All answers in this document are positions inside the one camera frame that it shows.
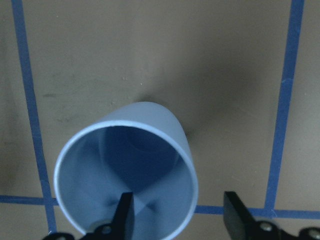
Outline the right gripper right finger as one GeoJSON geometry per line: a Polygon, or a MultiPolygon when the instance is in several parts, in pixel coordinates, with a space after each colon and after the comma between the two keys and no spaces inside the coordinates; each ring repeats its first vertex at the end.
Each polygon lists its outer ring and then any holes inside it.
{"type": "Polygon", "coordinates": [[[320,229],[306,227],[292,235],[268,220],[256,220],[236,192],[223,195],[223,222],[232,240],[318,240],[320,229]]]}

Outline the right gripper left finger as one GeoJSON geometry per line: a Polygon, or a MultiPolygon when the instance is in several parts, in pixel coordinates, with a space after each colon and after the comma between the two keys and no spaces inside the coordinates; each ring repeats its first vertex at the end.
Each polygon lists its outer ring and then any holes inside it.
{"type": "Polygon", "coordinates": [[[135,225],[134,196],[122,193],[110,223],[104,223],[86,233],[80,240],[131,240],[135,225]]]}

